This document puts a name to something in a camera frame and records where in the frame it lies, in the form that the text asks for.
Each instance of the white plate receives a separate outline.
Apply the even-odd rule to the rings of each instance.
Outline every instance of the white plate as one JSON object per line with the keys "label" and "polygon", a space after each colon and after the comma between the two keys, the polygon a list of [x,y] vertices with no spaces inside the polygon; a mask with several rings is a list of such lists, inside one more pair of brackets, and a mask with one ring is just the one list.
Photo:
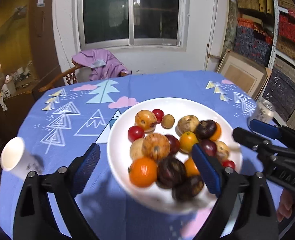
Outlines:
{"label": "white plate", "polygon": [[[202,208],[211,208],[216,202],[216,197],[204,189],[195,197],[193,201],[178,203],[172,199],[171,190],[160,189],[155,183],[145,189],[135,187],[128,177],[128,168],[132,163],[129,155],[131,142],[128,139],[128,129],[134,125],[135,115],[141,110],[161,109],[164,114],[171,114],[175,118],[174,126],[171,129],[164,129],[160,124],[154,132],[160,134],[172,134],[177,139],[179,135],[175,132],[175,127],[180,118],[186,115],[195,115],[200,121],[212,119],[220,124],[222,135],[220,141],[230,147],[229,159],[234,161],[236,171],[241,170],[242,155],[240,145],[232,138],[232,127],[218,113],[212,109],[194,101],[181,98],[156,98],[141,102],[126,110],[112,126],[107,141],[107,158],[111,171],[121,185],[121,187],[137,202],[151,209],[165,213],[189,213]],[[176,157],[184,162],[188,156],[177,153]]]}

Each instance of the cup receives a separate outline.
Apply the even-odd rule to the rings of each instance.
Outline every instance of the cup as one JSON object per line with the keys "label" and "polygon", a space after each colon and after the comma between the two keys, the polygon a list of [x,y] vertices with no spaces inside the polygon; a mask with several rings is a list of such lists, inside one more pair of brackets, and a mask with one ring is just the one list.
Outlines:
{"label": "cup", "polygon": [[15,137],[4,147],[1,154],[1,167],[13,175],[25,180],[30,171],[42,174],[42,167],[34,156],[25,148],[23,138]]}

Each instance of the potato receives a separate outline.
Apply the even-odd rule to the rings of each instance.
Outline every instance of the potato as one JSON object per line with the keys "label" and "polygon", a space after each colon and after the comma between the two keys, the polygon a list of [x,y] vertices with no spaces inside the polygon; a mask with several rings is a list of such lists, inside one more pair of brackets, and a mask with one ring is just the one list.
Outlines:
{"label": "potato", "polygon": [[163,117],[161,125],[165,129],[170,129],[174,125],[174,117],[170,114],[167,114],[166,116]]}
{"label": "potato", "polygon": [[178,129],[181,134],[185,132],[193,132],[199,124],[199,119],[194,115],[182,117],[178,122]]}
{"label": "potato", "polygon": [[133,161],[144,157],[142,152],[143,141],[144,138],[136,139],[129,148],[129,155]]}
{"label": "potato", "polygon": [[145,157],[161,160],[169,155],[170,142],[166,136],[159,133],[149,134],[143,140],[142,152]]}
{"label": "potato", "polygon": [[219,160],[220,163],[223,163],[228,160],[230,156],[230,148],[221,141],[216,141],[215,144],[217,147],[215,157]]}

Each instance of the tablecloth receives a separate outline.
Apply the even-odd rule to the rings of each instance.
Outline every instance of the tablecloth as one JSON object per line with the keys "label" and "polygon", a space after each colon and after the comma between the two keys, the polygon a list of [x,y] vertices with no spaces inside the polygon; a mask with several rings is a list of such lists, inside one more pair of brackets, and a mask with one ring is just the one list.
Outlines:
{"label": "tablecloth", "polygon": [[[115,120],[129,107],[152,98],[177,97],[199,102],[219,113],[235,127],[247,129],[246,118],[256,103],[222,75],[206,71],[178,71],[85,82],[47,91],[32,107],[18,136],[44,165],[44,174],[82,156],[97,142],[101,159],[76,202],[101,240],[188,240],[209,215],[202,210],[188,215],[155,212],[135,202],[111,174],[106,142]],[[255,152],[242,147],[242,173],[262,170]],[[0,186],[0,225],[12,238],[14,214],[23,181],[3,172]],[[270,183],[278,205],[281,188]],[[69,235],[53,194],[54,217],[62,233]]]}

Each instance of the human hand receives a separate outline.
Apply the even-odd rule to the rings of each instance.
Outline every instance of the human hand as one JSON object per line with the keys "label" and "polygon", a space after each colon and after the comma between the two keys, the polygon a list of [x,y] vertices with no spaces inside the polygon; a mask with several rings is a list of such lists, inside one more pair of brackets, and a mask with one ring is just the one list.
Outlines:
{"label": "human hand", "polygon": [[281,222],[283,218],[288,219],[291,217],[293,204],[293,195],[284,189],[281,194],[279,208],[277,210],[277,219],[279,222]]}

